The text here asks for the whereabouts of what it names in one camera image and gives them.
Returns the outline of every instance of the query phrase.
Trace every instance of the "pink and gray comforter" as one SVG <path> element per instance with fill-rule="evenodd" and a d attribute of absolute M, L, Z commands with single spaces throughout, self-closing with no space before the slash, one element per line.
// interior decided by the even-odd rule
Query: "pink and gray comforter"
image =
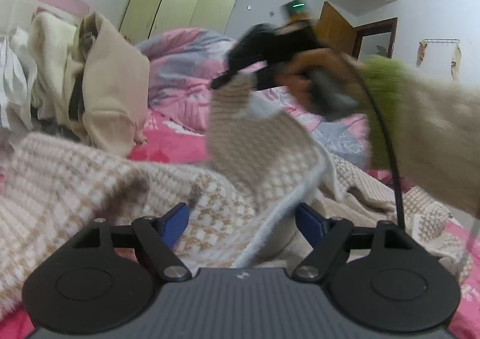
<path fill-rule="evenodd" d="M 226 68 L 225 53 L 235 40 L 205 29 L 167 31 L 137 45 L 150 60 L 148 107 L 198 133 L 206 131 L 210 81 Z M 255 71 L 260 65 L 249 67 Z M 261 91 L 289 112 L 332 153 L 361 167 L 368 166 L 368 125 L 365 116 L 338 122 L 306 112 L 285 88 Z"/>

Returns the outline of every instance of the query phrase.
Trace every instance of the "metal screw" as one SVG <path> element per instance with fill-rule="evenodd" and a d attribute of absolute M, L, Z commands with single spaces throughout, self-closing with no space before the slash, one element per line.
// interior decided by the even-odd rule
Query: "metal screw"
<path fill-rule="evenodd" d="M 187 275 L 187 269 L 183 266 L 168 266 L 163 273 L 168 278 L 181 279 Z"/>
<path fill-rule="evenodd" d="M 295 273 L 303 279 L 314 279 L 318 277 L 318 270 L 313 266 L 300 266 L 295 270 Z"/>

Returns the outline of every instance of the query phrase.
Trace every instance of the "green cuff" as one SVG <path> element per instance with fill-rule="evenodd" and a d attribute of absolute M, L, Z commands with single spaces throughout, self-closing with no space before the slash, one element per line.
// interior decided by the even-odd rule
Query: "green cuff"
<path fill-rule="evenodd" d="M 395 144 L 397 111 L 400 102 L 400 84 L 404 82 L 405 70 L 398 60 L 371 56 L 360 67 L 363 78 L 383 114 L 387 128 Z M 380 124 L 370 104 L 362 105 L 361 112 L 368 115 L 370 126 L 370 168 L 390 169 L 388 155 Z"/>

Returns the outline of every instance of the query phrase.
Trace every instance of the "wardrobe door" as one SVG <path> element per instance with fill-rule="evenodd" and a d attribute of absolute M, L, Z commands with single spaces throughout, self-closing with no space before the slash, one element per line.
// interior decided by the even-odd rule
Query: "wardrobe door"
<path fill-rule="evenodd" d="M 130 0 L 120 33 L 136 44 L 148 38 L 161 0 Z"/>
<path fill-rule="evenodd" d="M 190 27 L 216 30 L 224 34 L 236 0 L 198 0 Z"/>
<path fill-rule="evenodd" d="M 177 28 L 188 28 L 198 0 L 162 0 L 150 37 Z"/>

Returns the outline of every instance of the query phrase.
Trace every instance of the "hand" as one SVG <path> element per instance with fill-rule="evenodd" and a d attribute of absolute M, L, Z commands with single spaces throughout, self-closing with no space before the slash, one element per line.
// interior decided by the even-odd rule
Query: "hand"
<path fill-rule="evenodd" d="M 362 98 L 362 88 L 352 74 L 347 62 L 359 66 L 359 62 L 349 55 L 339 55 L 329 48 L 307 50 L 295 55 L 284 71 L 276 77 L 277 83 L 286 86 L 297 102 L 307 110 L 310 109 L 311 82 L 302 76 L 311 67 L 324 67 L 338 80 L 345 94 L 356 100 Z"/>

